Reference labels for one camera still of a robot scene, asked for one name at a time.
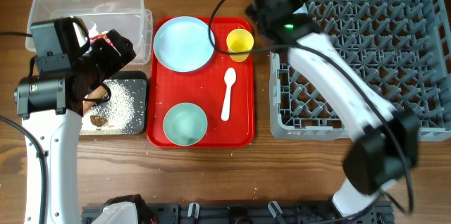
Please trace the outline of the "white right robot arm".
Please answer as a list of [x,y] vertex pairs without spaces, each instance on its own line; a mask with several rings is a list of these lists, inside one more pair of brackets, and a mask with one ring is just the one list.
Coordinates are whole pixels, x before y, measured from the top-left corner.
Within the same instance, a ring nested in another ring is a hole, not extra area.
[[342,163],[345,181],[332,203],[342,217],[355,218],[405,178],[411,213],[419,118],[410,110],[398,111],[354,72],[307,14],[307,2],[253,0],[246,13],[270,42],[268,50],[287,52],[290,66],[315,86],[354,142]]

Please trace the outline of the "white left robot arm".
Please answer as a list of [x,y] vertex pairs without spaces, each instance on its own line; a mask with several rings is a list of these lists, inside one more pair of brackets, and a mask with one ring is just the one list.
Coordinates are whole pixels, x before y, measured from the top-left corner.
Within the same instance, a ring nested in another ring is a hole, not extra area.
[[25,223],[79,223],[77,150],[85,97],[135,57],[132,43],[110,30],[63,51],[57,38],[33,58],[37,75],[24,77],[15,99],[27,143]]

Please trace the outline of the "light green bowl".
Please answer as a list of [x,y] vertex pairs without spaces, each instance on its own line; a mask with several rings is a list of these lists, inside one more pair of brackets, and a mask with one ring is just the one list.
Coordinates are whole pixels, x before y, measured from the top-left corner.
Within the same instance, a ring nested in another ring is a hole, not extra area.
[[195,145],[206,135],[208,118],[196,104],[179,103],[166,113],[163,131],[168,140],[180,147]]

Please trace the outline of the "dark brown food lump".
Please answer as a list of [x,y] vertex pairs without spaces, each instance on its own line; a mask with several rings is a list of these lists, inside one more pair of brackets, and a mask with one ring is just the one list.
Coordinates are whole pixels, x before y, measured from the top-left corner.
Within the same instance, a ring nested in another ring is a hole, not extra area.
[[106,118],[103,118],[103,117],[97,116],[97,115],[91,115],[89,118],[90,118],[91,124],[93,124],[96,127],[102,127],[103,125],[105,125],[108,122],[108,120]]

